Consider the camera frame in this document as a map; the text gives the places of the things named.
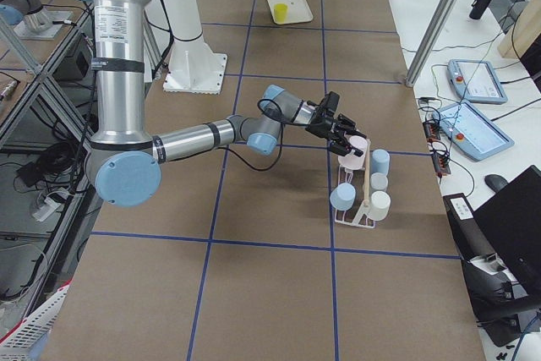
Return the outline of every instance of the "yellow cup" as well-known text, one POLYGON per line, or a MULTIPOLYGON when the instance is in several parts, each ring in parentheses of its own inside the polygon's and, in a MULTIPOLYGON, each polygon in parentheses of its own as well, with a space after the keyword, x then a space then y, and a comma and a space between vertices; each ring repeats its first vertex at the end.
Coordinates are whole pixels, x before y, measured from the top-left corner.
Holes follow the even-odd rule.
POLYGON ((277 3, 274 5, 274 21, 278 24, 286 21, 287 5, 285 3, 277 3))

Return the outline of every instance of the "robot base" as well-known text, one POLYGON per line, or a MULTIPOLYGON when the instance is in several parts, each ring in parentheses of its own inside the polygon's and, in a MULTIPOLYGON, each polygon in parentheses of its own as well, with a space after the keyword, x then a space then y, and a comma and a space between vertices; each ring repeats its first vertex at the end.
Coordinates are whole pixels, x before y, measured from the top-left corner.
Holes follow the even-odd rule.
POLYGON ((163 89, 218 95, 226 64, 227 55, 212 52, 202 38, 192 43, 175 41, 163 89))
MULTIPOLYGON (((71 17, 72 12, 67 11, 51 11, 49 10, 51 19, 53 21, 64 21, 71 17)), ((18 25, 15 26, 14 31, 17 36, 22 40, 53 40, 57 36, 60 29, 63 28, 63 25, 52 25, 46 30, 43 30, 39 33, 35 33, 26 27, 25 21, 21 21, 18 25)))

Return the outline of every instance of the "cup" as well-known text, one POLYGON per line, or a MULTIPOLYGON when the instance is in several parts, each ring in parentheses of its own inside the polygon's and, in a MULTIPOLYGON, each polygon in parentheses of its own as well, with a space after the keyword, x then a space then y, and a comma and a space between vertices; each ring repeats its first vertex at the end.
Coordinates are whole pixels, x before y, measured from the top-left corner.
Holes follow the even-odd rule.
POLYGON ((391 156, 385 150, 372 151, 372 161, 370 161, 370 174, 381 172, 384 175, 389 173, 389 163, 391 156))
POLYGON ((370 208, 369 213, 366 216, 369 219, 378 222, 387 217, 390 207, 391 197, 386 192, 378 190, 370 196, 370 208))
POLYGON ((285 3, 277 3, 274 5, 274 21, 282 24, 286 21, 287 5, 285 3))
POLYGON ((332 207, 338 211, 348 211, 352 208, 355 201, 355 188, 350 183, 340 183, 335 190, 331 192, 332 207))
POLYGON ((370 175, 370 194, 373 194, 378 190, 386 192, 387 186, 389 186, 389 180, 383 173, 374 172, 372 175, 370 175))
POLYGON ((346 156, 338 156, 338 162, 346 169, 357 171, 364 165, 364 157, 366 156, 366 150, 368 149, 369 142, 360 135, 353 135, 349 138, 349 144, 363 151, 361 156, 356 156, 353 151, 346 156))

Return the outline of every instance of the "computer monitor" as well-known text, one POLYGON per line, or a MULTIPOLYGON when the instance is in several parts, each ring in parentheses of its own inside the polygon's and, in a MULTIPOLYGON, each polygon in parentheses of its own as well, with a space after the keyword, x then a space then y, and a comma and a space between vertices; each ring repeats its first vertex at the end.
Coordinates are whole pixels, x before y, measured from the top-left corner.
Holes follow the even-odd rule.
POLYGON ((534 165, 473 214, 528 294, 541 293, 541 172, 534 165))

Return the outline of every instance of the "blue cable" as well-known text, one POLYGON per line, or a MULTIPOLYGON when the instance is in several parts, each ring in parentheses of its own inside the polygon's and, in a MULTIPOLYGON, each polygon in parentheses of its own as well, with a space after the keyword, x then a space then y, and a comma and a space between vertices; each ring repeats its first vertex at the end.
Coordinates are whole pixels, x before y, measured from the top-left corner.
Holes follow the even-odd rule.
POLYGON ((532 327, 533 323, 535 323, 535 321, 537 319, 541 320, 541 313, 537 313, 535 315, 535 317, 533 319, 531 319, 530 322, 527 324, 526 328, 524 329, 524 331, 521 334, 521 338, 518 339, 518 343, 516 344, 515 352, 513 353, 513 358, 511 358, 511 361, 515 361, 515 358, 516 358, 516 356, 518 354, 518 349, 520 348, 520 346, 522 344, 522 340, 524 340, 524 337, 526 336, 526 334, 528 334, 530 332, 530 331, 528 331, 528 329, 530 327, 532 327))

